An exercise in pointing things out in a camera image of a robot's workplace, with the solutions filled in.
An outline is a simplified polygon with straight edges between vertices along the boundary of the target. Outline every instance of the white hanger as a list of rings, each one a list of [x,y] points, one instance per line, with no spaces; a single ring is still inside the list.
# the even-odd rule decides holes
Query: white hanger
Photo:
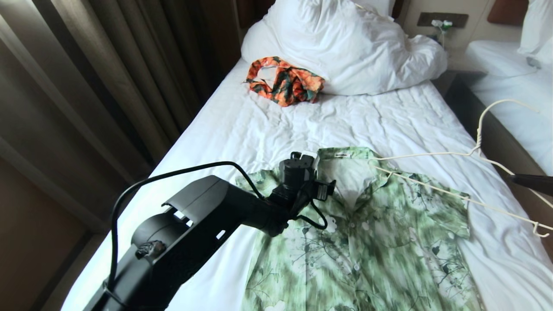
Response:
[[[480,115],[480,120],[478,121],[478,130],[477,130],[477,134],[476,134],[476,145],[474,148],[471,149],[470,152],[468,153],[459,153],[459,152],[434,152],[434,153],[417,153],[417,154],[409,154],[409,155],[401,155],[401,156],[397,156],[397,157],[387,157],[387,158],[372,158],[371,160],[378,160],[378,161],[381,161],[381,160],[391,160],[391,159],[400,159],[400,158],[409,158],[409,157],[419,157],[419,156],[442,156],[442,155],[445,155],[445,154],[451,154],[451,155],[458,155],[458,156],[463,156],[463,157],[470,157],[475,151],[478,151],[478,156],[480,157],[480,159],[482,161],[485,161],[485,162],[488,162],[488,163],[492,163],[496,166],[498,166],[499,168],[501,168],[502,170],[504,170],[505,172],[507,172],[508,174],[510,175],[514,175],[513,172],[511,172],[508,168],[506,168],[504,165],[502,165],[501,163],[498,163],[498,162],[495,162],[495,161],[492,161],[492,160],[489,160],[489,159],[486,159],[484,157],[482,157],[482,150],[481,150],[481,146],[482,146],[482,123],[483,123],[483,120],[484,120],[484,116],[486,115],[486,113],[495,105],[498,105],[500,103],[504,103],[504,102],[515,102],[519,105],[522,105],[532,111],[535,111],[535,112],[539,112],[538,110],[530,107],[529,105],[523,103],[523,102],[520,102],[520,101],[517,101],[517,100],[511,100],[511,99],[506,99],[506,100],[499,100],[499,101],[496,101],[494,102],[493,104],[489,105],[483,112],[482,114]],[[371,165],[372,167],[378,169],[378,170],[381,170],[383,172],[387,172],[388,174],[392,174],[392,175],[396,175],[400,178],[403,178],[403,179],[406,179],[406,180],[409,180],[411,182],[414,182],[414,183],[417,183],[417,184],[421,184],[421,185],[424,185],[424,186],[428,186],[434,190],[437,190],[437,191],[440,191],[440,192],[443,192],[443,193],[447,193],[447,194],[450,194],[452,196],[455,196],[459,199],[462,199],[462,200],[465,200],[465,201],[469,201],[469,202],[472,202],[472,203],[475,203],[475,204],[478,204],[480,206],[484,206],[485,208],[488,208],[488,209],[492,209],[494,211],[497,211],[497,212],[500,212],[502,214],[506,214],[506,215],[509,215],[509,216],[512,216],[512,217],[515,217],[517,219],[520,219],[520,220],[523,220],[523,221],[526,221],[526,222],[530,222],[531,224],[534,225],[534,229],[533,229],[533,234],[538,236],[538,237],[548,237],[549,236],[549,233],[546,233],[546,234],[539,234],[537,232],[538,230],[538,227],[542,227],[542,228],[546,228],[546,229],[549,229],[551,231],[553,231],[553,227],[550,227],[550,226],[546,226],[546,225],[543,225],[543,224],[540,224],[539,222],[537,221],[534,221],[534,220],[530,220],[530,219],[527,219],[527,218],[524,218],[524,217],[521,217],[521,216],[518,216],[518,215],[515,215],[515,214],[512,214],[512,213],[509,213],[509,212],[506,212],[504,210],[501,210],[499,208],[496,208],[496,207],[493,207],[493,206],[490,206],[488,204],[485,204],[485,203],[482,203],[482,202],[479,202],[479,201],[475,201],[475,200],[472,200],[472,199],[469,199],[469,198],[465,198],[464,196],[461,196],[461,195],[458,195],[458,194],[455,194],[455,193],[452,193],[452,192],[449,192],[447,190],[443,190],[443,189],[440,189],[438,187],[434,187],[432,185],[428,185],[428,184],[425,184],[425,183],[422,183],[418,180],[415,180],[415,179],[411,179],[411,178],[408,178],[408,177],[405,177],[405,176],[402,176],[400,174],[397,174],[395,172],[391,172],[389,170],[386,170],[386,169],[383,169],[383,168],[380,168],[380,167],[375,167],[373,165]],[[542,200],[543,202],[545,202],[549,207],[551,207],[553,209],[553,204],[550,203],[547,199],[545,199],[541,194],[539,194],[538,192],[532,190],[532,189],[529,189],[534,195],[536,195],[538,198],[540,198],[540,200]]]

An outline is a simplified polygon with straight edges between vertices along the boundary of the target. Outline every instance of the cable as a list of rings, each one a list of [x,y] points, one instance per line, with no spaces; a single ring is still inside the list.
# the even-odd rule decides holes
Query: cable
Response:
[[[317,214],[319,214],[319,216],[321,216],[322,221],[325,223],[324,226],[321,226],[320,224],[314,222],[313,220],[307,218],[304,215],[298,215],[297,217],[294,218],[294,220],[302,219],[302,220],[305,220],[306,222],[308,222],[311,226],[313,226],[313,227],[315,227],[319,230],[326,229],[328,227],[328,221],[326,220],[325,216],[318,209],[318,207],[315,205],[315,203],[313,203],[313,200],[311,200],[310,204],[311,204],[311,207],[313,207],[313,209],[317,212]]]
[[[113,210],[112,210],[112,213],[111,213],[111,247],[112,247],[111,268],[109,269],[109,277],[108,277],[107,284],[105,286],[105,292],[107,292],[109,294],[113,291],[113,284],[115,282],[115,275],[117,273],[117,252],[118,252],[118,248],[119,248],[118,241],[117,241],[117,218],[119,217],[119,209],[121,209],[121,205],[122,205],[123,201],[125,200],[125,198],[127,197],[127,195],[129,193],[134,192],[135,190],[138,190],[138,188],[140,188],[141,186],[147,185],[149,183],[153,183],[157,180],[165,179],[165,178],[168,178],[168,177],[173,177],[173,176],[180,175],[180,174],[190,173],[190,172],[194,172],[194,171],[201,170],[201,169],[218,167],[218,166],[226,166],[226,165],[230,165],[230,166],[235,167],[242,174],[242,176],[244,176],[244,179],[246,179],[249,186],[252,187],[252,190],[253,190],[253,192],[255,192],[257,197],[260,200],[263,200],[263,201],[265,200],[265,197],[262,196],[261,193],[257,190],[257,188],[253,184],[252,180],[249,178],[248,174],[246,174],[246,172],[240,167],[240,165],[238,165],[234,162],[230,162],[230,161],[214,162],[214,163],[209,163],[209,164],[204,164],[204,165],[198,165],[196,167],[179,169],[179,170],[176,170],[176,171],[173,171],[173,172],[169,172],[169,173],[161,174],[161,175],[158,175],[158,176],[146,178],[146,179],[141,180],[141,181],[135,183],[134,185],[130,186],[129,188],[127,188],[127,190],[125,190],[119,196],[119,198],[115,202],[115,205],[113,206]]]

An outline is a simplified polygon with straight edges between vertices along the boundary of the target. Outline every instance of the wrinkled sheet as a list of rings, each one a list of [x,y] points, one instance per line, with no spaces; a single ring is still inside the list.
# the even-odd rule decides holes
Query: wrinkled sheet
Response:
[[[275,166],[291,151],[323,147],[365,146],[382,156],[398,156],[465,152],[474,145],[430,82],[378,96],[322,95],[316,104],[282,108],[242,83],[248,68],[245,61],[238,62],[152,175],[218,160],[256,172]],[[446,155],[391,163],[526,217],[494,168],[476,158]],[[119,218],[119,259],[136,227],[165,210],[161,203],[210,174],[233,182],[239,173],[208,169],[143,187]],[[471,203],[468,208],[471,237],[459,241],[459,247],[486,308],[552,310],[553,267],[531,225]],[[239,310],[257,232],[241,226],[180,288],[168,310]],[[82,309],[107,277],[109,240],[110,235],[73,285],[63,310]]]

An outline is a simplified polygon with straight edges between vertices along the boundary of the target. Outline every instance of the white bedding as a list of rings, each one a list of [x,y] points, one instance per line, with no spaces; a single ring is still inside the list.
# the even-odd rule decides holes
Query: white bedding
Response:
[[[241,53],[250,64],[278,56],[323,77],[322,92],[335,95],[403,89],[447,69],[447,53],[437,42],[407,38],[391,18],[350,0],[277,0],[248,29]]]
[[[240,60],[152,175],[232,160],[246,171],[271,168],[291,151],[366,146],[383,156],[467,151],[474,141],[429,83],[378,96],[323,95],[319,103],[281,108],[242,84]],[[502,209],[525,216],[494,169],[476,158],[406,158],[401,169],[430,175]],[[163,212],[166,199],[209,174],[234,181],[232,168],[216,168],[161,180],[141,189],[119,218],[119,258],[134,229]],[[552,310],[552,265],[525,222],[469,204],[470,240],[459,241],[488,310]],[[255,229],[240,227],[185,283],[169,310],[239,310]],[[63,310],[80,310],[107,277],[108,236],[67,296]]]
[[[553,72],[526,65],[525,57],[517,53],[518,43],[493,41],[471,42],[466,55],[474,64],[487,68],[490,74],[467,79],[467,86],[489,106],[501,99],[516,99],[539,110],[534,112],[514,103],[504,103],[491,112],[513,135],[544,172],[553,175]],[[498,76],[493,68],[510,72]]]

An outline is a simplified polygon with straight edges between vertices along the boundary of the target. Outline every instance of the headboard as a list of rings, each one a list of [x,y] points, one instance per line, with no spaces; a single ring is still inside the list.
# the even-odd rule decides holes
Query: headboard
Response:
[[[488,15],[488,22],[522,26],[527,10],[528,0],[495,0]]]
[[[395,0],[392,17],[398,18],[405,0]],[[248,28],[262,19],[275,0],[236,0],[240,28]]]

